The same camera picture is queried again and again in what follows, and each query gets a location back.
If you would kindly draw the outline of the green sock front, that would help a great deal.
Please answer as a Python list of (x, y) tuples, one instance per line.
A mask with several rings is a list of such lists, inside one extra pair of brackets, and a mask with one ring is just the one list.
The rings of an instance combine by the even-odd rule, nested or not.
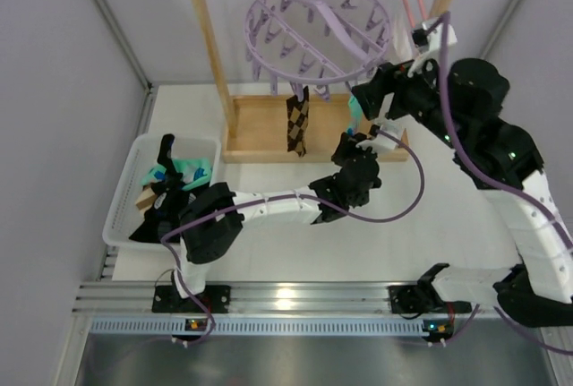
[[(183, 190), (191, 191), (197, 187), (209, 184), (212, 177), (212, 165), (207, 158), (200, 159), (174, 159), (176, 173), (183, 175)], [(167, 176), (167, 169), (162, 165), (153, 166), (141, 179), (141, 185), (146, 186), (163, 182)]]

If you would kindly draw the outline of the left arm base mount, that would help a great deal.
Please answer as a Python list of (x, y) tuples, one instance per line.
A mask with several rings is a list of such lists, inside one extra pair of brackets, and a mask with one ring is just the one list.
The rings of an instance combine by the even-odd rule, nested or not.
[[(231, 302), (231, 287), (207, 285), (196, 298), (210, 313), (228, 313)], [(203, 313), (190, 297), (183, 298), (173, 285), (157, 286), (154, 290), (151, 311), (153, 313)]]

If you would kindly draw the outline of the black blue grey sock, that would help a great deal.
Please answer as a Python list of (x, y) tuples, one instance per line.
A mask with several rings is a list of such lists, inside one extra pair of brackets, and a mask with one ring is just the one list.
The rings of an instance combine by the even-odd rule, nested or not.
[(134, 242), (159, 244), (161, 238), (180, 226), (179, 215), (202, 192), (203, 187), (190, 191), (174, 189), (162, 193), (144, 213), (143, 223), (129, 236)]

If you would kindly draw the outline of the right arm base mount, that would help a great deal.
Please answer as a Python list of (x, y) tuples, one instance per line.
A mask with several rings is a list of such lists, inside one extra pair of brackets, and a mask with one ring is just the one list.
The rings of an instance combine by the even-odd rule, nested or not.
[(394, 285), (388, 288), (391, 311), (394, 314), (417, 315), (430, 313), (465, 314), (472, 312), (467, 302), (446, 302), (429, 286)]

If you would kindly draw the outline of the purple round clip hanger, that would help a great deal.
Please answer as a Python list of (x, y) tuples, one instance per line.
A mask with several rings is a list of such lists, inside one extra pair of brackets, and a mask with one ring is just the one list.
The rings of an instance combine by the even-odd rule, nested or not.
[(386, 57), (390, 17), (379, 0), (254, 0), (244, 20), (245, 59), (271, 94), (287, 82), (295, 96), (313, 90), (330, 99), (351, 88)]

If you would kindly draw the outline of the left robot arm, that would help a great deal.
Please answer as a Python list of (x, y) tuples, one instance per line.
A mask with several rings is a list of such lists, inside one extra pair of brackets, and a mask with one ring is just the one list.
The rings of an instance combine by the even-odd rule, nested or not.
[(363, 133), (342, 133), (331, 157), (339, 171), (299, 189), (275, 193), (241, 193), (217, 183), (179, 213), (182, 248), (173, 274), (184, 299), (202, 293), (212, 263), (222, 258), (246, 228), (282, 223), (325, 224), (341, 219), (370, 200), (381, 188), (378, 157), (388, 151)]

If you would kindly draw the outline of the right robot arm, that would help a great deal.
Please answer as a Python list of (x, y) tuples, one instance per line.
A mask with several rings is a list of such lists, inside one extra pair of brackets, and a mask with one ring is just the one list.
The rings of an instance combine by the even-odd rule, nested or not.
[(364, 116), (413, 119), (454, 152), (454, 162), (498, 212), (519, 261), (497, 270), (436, 267), (428, 282), (444, 302), (488, 304), (528, 327), (572, 323), (572, 238), (560, 218), (532, 136), (500, 117), (509, 81), (489, 62), (383, 64), (352, 88)]

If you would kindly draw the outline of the green sock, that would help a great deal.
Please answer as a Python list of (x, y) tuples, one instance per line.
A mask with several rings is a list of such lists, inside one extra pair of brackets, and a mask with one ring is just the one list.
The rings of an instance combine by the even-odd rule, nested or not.
[[(183, 175), (183, 190), (191, 191), (197, 187), (209, 184), (212, 177), (212, 165), (207, 158), (200, 159), (174, 159), (176, 173)], [(163, 182), (167, 176), (167, 169), (162, 165), (153, 166), (141, 179), (141, 185), (146, 186)]]
[(354, 95), (349, 97), (347, 104), (349, 108), (350, 123), (348, 124), (346, 132), (349, 135), (355, 135), (358, 133), (359, 125), (362, 121), (363, 110)]

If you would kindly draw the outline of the brown argyle sock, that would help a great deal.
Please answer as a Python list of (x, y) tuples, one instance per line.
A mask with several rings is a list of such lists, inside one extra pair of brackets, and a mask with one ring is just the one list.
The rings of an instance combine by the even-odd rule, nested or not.
[(286, 145), (288, 152), (294, 152), (299, 158), (306, 154), (305, 134), (309, 124), (310, 96), (307, 87), (303, 96), (296, 95), (286, 100)]

